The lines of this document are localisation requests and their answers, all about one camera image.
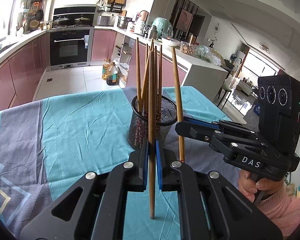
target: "yellow chevron stripe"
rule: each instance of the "yellow chevron stripe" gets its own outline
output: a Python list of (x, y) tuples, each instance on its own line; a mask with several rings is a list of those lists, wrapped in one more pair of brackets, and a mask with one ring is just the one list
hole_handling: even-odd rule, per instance
[(0, 194), (5, 198), (2, 206), (0, 207), (0, 215), (1, 215), (2, 212), (4, 211), (4, 208), (6, 207), (6, 205), (8, 204), (11, 198), (7, 194), (5, 194), (1, 189), (0, 189)]

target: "hand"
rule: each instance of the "hand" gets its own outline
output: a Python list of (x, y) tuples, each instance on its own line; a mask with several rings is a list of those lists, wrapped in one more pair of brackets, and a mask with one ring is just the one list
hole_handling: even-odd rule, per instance
[(283, 184), (283, 179), (281, 181), (272, 181), (266, 178), (262, 178), (257, 183), (251, 178), (251, 172), (241, 170), (240, 177), (238, 180), (239, 191), (251, 202), (255, 199), (255, 193), (258, 190), (266, 190), (267, 194), (276, 193)]

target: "black mesh cup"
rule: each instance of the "black mesh cup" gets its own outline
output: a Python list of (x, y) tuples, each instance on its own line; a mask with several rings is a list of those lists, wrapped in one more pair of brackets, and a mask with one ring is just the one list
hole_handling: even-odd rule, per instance
[[(145, 114), (144, 107), (142, 112), (138, 112), (137, 96), (131, 102), (132, 117), (128, 133), (128, 142), (130, 146), (139, 150), (142, 148), (143, 138), (148, 137), (148, 117)], [(169, 98), (162, 96), (161, 111), (156, 113), (156, 138), (164, 141), (169, 133), (171, 126), (177, 121), (177, 107)]]

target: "pink sleeve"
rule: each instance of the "pink sleeve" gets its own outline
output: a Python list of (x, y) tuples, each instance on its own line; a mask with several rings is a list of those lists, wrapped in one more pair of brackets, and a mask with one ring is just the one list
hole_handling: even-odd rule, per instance
[(289, 236), (300, 223), (300, 198), (288, 197), (284, 185), (270, 198), (260, 202), (258, 208), (282, 231)]

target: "silver bolt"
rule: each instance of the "silver bolt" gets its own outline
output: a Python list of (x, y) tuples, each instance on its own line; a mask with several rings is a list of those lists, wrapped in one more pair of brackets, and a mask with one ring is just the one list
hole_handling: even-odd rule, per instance
[(219, 173), (216, 172), (216, 171), (212, 171), (212, 172), (209, 173), (209, 176), (212, 179), (217, 179), (217, 178), (219, 178)]
[(171, 163), (171, 166), (174, 168), (180, 168), (181, 167), (181, 162), (179, 161), (174, 161)]
[(94, 179), (96, 177), (96, 174), (92, 171), (86, 173), (86, 179)]
[(133, 163), (132, 163), (132, 162), (125, 162), (125, 163), (123, 164), (123, 166), (124, 166), (126, 169), (130, 169), (130, 168), (133, 167)]

